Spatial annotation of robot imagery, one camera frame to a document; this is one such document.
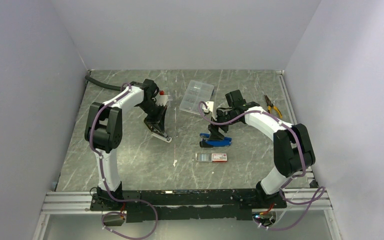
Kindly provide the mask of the red white staples box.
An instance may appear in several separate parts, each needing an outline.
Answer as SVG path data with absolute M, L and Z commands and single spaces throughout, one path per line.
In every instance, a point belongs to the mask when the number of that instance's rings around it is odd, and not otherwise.
M 225 163 L 228 156 L 226 153 L 196 153 L 195 160 L 203 163 Z

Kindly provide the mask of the blue black stapler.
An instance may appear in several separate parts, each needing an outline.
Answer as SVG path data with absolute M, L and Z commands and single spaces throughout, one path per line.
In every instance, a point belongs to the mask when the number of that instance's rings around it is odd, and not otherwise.
M 216 139 L 208 133 L 200 133 L 199 136 L 201 137 L 201 141 L 199 142 L 201 148 L 228 147 L 232 143 L 232 138 L 230 137 Z

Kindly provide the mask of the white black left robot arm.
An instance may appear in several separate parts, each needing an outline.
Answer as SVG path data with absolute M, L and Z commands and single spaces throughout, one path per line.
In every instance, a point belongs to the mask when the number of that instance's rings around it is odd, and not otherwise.
M 93 102 L 89 107 L 84 138 L 94 153 L 98 165 L 97 195 L 110 210 L 119 209 L 125 198 L 118 173 L 117 149 L 123 137 L 123 115 L 140 108 L 151 135 L 166 143 L 172 137 L 165 130 L 168 96 L 160 93 L 154 80 L 124 83 L 119 94 L 104 102 Z

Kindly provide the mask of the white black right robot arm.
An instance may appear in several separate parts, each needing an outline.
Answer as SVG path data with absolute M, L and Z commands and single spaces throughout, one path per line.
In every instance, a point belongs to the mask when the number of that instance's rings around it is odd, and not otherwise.
M 254 101 L 247 102 L 239 90 L 225 95 L 228 107 L 215 108 L 212 101 L 200 101 L 202 117 L 210 114 L 209 133 L 202 133 L 202 148 L 227 147 L 231 138 L 225 137 L 229 126 L 243 123 L 263 133 L 273 142 L 274 167 L 256 184 L 255 202 L 262 208 L 273 203 L 282 188 L 294 178 L 303 177 L 315 162 L 315 154 L 307 127 L 292 124 L 274 116 Z

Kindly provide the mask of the small beige white stapler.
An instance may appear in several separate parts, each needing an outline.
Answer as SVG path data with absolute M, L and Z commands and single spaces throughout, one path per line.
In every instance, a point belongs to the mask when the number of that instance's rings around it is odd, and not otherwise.
M 172 137 L 168 136 L 166 133 L 161 133 L 157 130 L 151 130 L 151 135 L 159 140 L 162 140 L 166 143 L 170 143 L 172 141 Z

